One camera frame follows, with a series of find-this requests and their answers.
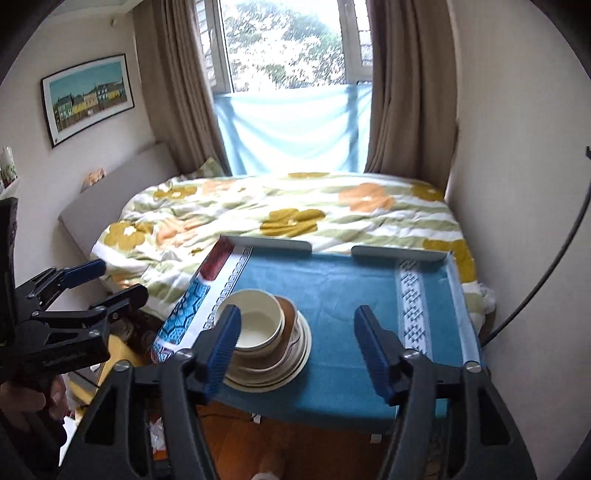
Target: bowl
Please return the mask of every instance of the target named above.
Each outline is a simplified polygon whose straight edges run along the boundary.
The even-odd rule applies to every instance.
[[[276,365],[270,368],[258,369],[249,367],[250,359],[233,360],[230,362],[226,377],[234,383],[250,387],[269,385],[281,381],[297,369],[304,357],[308,341],[301,324],[301,317],[298,316],[289,348]]]
[[[253,368],[265,369],[275,365],[284,356],[287,346],[290,343],[290,337],[296,322],[296,306],[291,300],[285,297],[280,297],[278,295],[275,295],[274,297],[279,302],[285,317],[284,326],[281,328],[279,335],[277,335],[269,345],[265,345],[261,349],[252,352],[234,351],[234,355],[243,359],[248,359],[248,361],[253,364]]]
[[[228,305],[238,307],[242,319],[236,353],[256,352],[281,337],[285,315],[277,299],[269,292],[247,289],[231,294],[217,308],[215,322]]]

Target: headboard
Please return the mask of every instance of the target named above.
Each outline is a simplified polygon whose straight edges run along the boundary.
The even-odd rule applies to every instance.
[[[60,214],[60,223],[89,258],[101,233],[119,219],[132,196],[179,174],[168,147],[162,143],[154,145],[82,192]]]

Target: picture frame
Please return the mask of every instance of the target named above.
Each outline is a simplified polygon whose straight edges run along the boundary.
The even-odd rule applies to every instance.
[[[41,80],[41,97],[52,148],[118,113],[134,97],[124,53],[69,67]]]

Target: hand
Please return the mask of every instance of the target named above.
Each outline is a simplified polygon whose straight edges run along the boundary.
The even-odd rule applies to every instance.
[[[49,415],[61,421],[68,414],[70,407],[66,398],[66,384],[61,375],[51,384]],[[23,413],[42,410],[46,406],[45,395],[29,388],[19,387],[6,382],[0,385],[0,410],[6,419],[23,432],[29,432],[30,426]]]

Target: curtain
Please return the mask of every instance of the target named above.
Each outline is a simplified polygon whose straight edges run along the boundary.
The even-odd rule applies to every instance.
[[[234,175],[365,168],[371,85],[227,93],[214,104]]]
[[[194,0],[145,0],[134,9],[144,102],[157,141],[183,173],[209,157],[230,173],[217,125]]]
[[[445,191],[456,145],[456,60],[445,0],[368,0],[374,45],[365,171]]]

